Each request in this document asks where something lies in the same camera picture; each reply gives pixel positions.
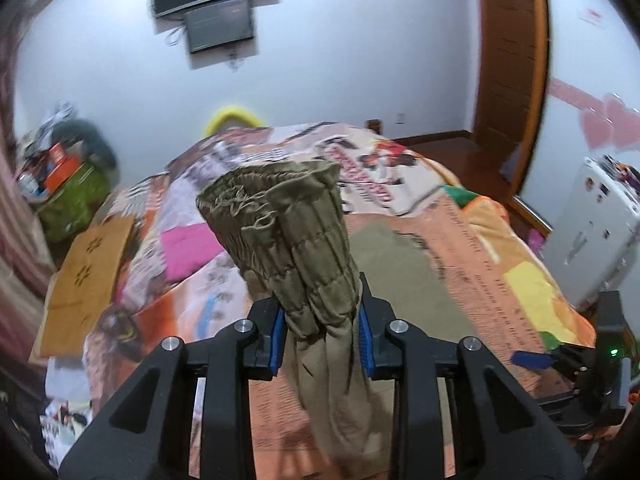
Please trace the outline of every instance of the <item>wooden floor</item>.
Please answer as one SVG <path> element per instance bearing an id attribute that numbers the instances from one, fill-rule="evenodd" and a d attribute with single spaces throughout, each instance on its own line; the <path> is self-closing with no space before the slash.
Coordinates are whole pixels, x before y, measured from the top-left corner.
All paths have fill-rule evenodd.
<path id="1" fill-rule="evenodd" d="M 506 205 L 509 199 L 509 183 L 500 174 L 501 160 L 497 160 L 466 137 L 431 140 L 408 146 L 427 158 L 437 160 L 455 173 L 468 190 L 493 198 Z M 507 207 L 511 227 L 526 240 L 530 226 L 513 210 Z"/>

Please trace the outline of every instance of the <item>cardboard box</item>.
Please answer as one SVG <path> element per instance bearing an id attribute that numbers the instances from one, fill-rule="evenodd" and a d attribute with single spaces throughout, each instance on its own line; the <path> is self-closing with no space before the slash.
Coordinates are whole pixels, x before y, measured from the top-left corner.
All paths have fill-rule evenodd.
<path id="1" fill-rule="evenodd" d="M 111 303 L 134 217 L 89 228 L 71 245 L 49 301 L 40 356 L 81 356 L 84 338 Z"/>
<path id="2" fill-rule="evenodd" d="M 67 158 L 60 162 L 44 181 L 44 186 L 53 193 L 65 180 L 73 175 L 80 168 L 80 160 L 76 156 Z"/>

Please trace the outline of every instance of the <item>heart wall decal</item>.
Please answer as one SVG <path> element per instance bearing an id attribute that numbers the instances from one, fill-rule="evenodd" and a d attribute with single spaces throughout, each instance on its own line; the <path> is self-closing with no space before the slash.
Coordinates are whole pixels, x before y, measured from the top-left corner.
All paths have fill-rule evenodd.
<path id="1" fill-rule="evenodd" d="M 640 112 L 628 108 L 615 94 L 600 100 L 552 78 L 548 94 L 580 110 L 580 129 L 590 151 L 611 144 L 617 152 L 640 149 Z"/>
<path id="2" fill-rule="evenodd" d="M 596 113 L 593 108 L 580 111 L 580 127 L 590 152 L 613 140 L 613 124 L 606 117 Z"/>
<path id="3" fill-rule="evenodd" d="M 616 150 L 637 148 L 640 144 L 640 113 L 625 106 L 620 97 L 607 94 L 604 97 L 607 119 L 613 125 L 613 145 Z"/>

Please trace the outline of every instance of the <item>wooden door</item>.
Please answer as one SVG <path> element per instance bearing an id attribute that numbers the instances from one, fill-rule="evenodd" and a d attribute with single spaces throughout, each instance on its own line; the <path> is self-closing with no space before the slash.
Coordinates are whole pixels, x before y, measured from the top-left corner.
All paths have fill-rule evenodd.
<path id="1" fill-rule="evenodd" d="M 526 140 L 527 161 L 518 165 L 524 171 L 545 92 L 546 0 L 480 1 L 482 55 L 474 140 L 498 161 Z"/>

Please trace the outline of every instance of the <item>clutter pile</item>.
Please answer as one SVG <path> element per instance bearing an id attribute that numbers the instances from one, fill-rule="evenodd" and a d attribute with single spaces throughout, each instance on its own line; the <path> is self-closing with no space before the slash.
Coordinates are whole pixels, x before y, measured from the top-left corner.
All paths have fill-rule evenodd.
<path id="1" fill-rule="evenodd" d="M 44 446 L 50 464 L 60 468 L 61 457 L 71 449 L 84 428 L 92 421 L 93 413 L 88 402 L 63 402 L 54 400 L 40 417 Z"/>
<path id="2" fill-rule="evenodd" d="M 58 102 L 18 146 L 16 180 L 36 210 L 52 256 L 60 263 L 87 229 L 116 181 L 116 159 L 90 122 Z"/>

